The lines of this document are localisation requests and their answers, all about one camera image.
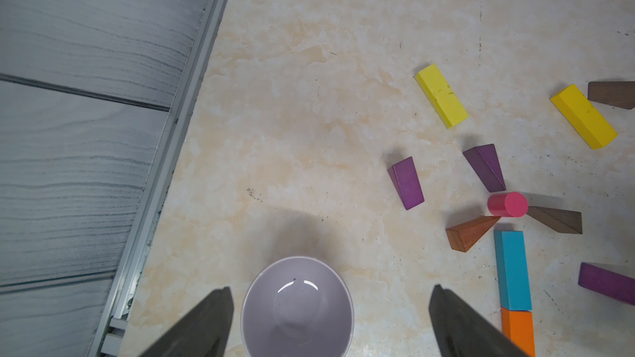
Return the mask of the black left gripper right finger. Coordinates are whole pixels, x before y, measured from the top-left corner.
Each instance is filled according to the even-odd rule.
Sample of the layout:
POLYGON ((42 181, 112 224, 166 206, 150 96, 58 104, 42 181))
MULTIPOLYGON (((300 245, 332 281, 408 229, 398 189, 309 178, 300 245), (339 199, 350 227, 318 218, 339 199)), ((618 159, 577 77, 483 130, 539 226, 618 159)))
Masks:
POLYGON ((433 288, 428 311, 443 357, 526 354, 450 289, 433 288))

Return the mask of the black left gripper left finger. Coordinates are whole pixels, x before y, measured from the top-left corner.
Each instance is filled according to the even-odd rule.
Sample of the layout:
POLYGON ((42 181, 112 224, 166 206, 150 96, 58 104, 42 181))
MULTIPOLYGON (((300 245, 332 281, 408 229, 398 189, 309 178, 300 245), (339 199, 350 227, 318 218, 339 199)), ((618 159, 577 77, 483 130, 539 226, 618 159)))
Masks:
POLYGON ((141 356, 223 356, 233 312, 231 289, 215 289, 141 356))

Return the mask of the orange rectangular block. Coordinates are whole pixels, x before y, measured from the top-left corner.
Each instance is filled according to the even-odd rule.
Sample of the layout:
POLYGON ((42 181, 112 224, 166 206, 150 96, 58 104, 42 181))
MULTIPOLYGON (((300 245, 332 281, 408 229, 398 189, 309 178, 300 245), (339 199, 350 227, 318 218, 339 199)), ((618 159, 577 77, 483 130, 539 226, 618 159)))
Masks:
POLYGON ((535 356, 532 312, 501 308, 502 332, 526 355, 535 356))

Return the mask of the teal rectangular block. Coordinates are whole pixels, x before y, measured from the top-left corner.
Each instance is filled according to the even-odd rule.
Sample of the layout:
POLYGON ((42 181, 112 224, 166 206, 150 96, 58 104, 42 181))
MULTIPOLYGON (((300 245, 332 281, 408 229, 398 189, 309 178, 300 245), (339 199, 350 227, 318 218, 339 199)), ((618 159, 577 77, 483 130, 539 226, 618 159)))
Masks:
POLYGON ((495 231, 494 248, 502 307, 510 311, 532 311, 524 233, 495 231))

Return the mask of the reddish brown wooden wedge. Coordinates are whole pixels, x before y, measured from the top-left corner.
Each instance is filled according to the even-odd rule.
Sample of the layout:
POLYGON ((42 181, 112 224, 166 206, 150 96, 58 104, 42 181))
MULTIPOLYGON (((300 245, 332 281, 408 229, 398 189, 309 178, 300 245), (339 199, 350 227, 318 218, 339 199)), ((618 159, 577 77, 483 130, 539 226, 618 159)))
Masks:
POLYGON ((446 229, 446 235, 451 249, 460 252, 469 251, 500 219, 500 216, 481 216, 449 227, 446 229))

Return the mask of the pink cylinder block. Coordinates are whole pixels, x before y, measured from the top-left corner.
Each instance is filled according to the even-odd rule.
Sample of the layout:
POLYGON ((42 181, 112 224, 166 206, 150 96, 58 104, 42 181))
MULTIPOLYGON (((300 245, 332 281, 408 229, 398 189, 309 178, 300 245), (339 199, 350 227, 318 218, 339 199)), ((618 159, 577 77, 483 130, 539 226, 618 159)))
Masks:
POLYGON ((487 207, 493 216, 521 218, 527 214, 529 203, 522 193, 499 193, 489 197, 487 207))

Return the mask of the dark brown rectangular block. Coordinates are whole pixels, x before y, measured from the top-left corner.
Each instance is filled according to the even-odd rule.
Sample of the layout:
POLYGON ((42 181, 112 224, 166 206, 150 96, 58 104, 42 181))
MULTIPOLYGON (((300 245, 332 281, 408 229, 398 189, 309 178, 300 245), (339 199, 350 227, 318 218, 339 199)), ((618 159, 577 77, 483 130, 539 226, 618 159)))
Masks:
POLYGON ((553 231, 563 234, 582 234, 582 214, 557 208, 530 206, 528 215, 553 231))

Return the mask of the purple rectangular block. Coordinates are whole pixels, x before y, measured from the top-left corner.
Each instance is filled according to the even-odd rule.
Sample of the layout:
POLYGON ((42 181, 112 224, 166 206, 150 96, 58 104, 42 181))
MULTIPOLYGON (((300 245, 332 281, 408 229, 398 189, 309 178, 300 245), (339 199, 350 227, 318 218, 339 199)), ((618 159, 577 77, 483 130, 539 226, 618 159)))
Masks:
POLYGON ((392 165, 388 173, 406 210, 425 201, 413 157, 392 165))

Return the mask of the purple triangular block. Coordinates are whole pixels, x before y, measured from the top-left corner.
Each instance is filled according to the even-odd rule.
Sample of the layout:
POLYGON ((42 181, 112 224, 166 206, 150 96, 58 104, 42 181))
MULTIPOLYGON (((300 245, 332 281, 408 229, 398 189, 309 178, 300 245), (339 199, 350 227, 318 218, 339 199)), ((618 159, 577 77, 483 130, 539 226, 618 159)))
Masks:
POLYGON ((490 193, 506 190, 504 175, 494 144, 472 147, 465 150, 463 155, 490 193))
POLYGON ((597 294, 634 305, 634 278, 590 263, 580 264, 578 284, 597 294))

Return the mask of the lilac ceramic bowl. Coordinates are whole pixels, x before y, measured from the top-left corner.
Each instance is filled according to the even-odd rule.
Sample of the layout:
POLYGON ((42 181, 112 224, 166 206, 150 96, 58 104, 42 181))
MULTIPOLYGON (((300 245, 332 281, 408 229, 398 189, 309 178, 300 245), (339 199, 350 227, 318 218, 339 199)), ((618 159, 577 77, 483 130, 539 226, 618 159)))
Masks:
POLYGON ((324 262, 292 256, 254 279, 241 309, 249 356, 344 356, 355 326, 352 296, 324 262))

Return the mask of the long yellow block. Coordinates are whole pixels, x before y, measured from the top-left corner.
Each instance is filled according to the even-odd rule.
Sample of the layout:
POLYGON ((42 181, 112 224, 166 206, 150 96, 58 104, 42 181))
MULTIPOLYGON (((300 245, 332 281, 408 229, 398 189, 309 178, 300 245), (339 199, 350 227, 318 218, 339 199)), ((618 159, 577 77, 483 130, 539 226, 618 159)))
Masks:
POLYGON ((414 78, 447 129, 468 119, 468 112, 435 64, 420 70, 414 78))

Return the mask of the yellow rectangular block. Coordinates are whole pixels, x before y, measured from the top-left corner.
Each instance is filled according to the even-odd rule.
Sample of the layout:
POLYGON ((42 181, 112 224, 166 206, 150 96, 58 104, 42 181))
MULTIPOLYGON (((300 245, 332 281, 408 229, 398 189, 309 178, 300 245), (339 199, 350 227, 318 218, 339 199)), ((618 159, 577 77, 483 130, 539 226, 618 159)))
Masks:
POLYGON ((604 148, 618 136, 575 84, 551 97, 551 101, 591 149, 604 148))

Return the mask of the dark brown triangular block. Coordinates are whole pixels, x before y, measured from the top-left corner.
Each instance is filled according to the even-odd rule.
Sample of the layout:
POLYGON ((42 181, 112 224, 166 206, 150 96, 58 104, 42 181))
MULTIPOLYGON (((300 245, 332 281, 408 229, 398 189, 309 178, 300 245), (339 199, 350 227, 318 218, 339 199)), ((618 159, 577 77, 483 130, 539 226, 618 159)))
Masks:
POLYGON ((635 82, 589 82, 587 97, 591 102, 632 110, 635 106, 635 82))

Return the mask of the aluminium front rail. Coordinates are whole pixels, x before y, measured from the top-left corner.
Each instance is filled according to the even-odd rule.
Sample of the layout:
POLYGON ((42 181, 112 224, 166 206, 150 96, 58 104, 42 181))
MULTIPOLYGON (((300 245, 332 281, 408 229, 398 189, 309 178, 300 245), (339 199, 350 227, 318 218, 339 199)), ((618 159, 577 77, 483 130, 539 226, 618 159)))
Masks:
POLYGON ((142 200, 124 246, 104 312, 87 352, 88 356, 102 356, 104 344, 122 344, 122 336, 111 336, 109 331, 114 323, 127 326, 127 314, 142 277, 227 2, 228 0, 204 2, 205 7, 193 46, 170 105, 142 200))

